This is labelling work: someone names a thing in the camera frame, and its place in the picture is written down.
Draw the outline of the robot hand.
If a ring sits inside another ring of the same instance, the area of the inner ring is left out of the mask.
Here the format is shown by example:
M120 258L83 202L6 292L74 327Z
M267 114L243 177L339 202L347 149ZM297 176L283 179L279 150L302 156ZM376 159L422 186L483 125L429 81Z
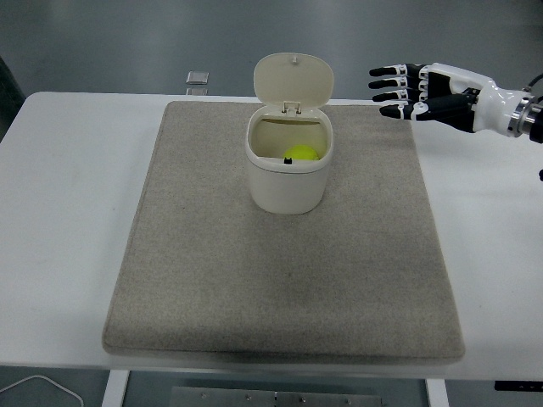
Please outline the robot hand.
M488 76L446 64L395 64L375 68L368 84L381 93L372 97L383 106L384 117L438 121L459 131L492 130L508 137L519 135L524 91L497 86Z

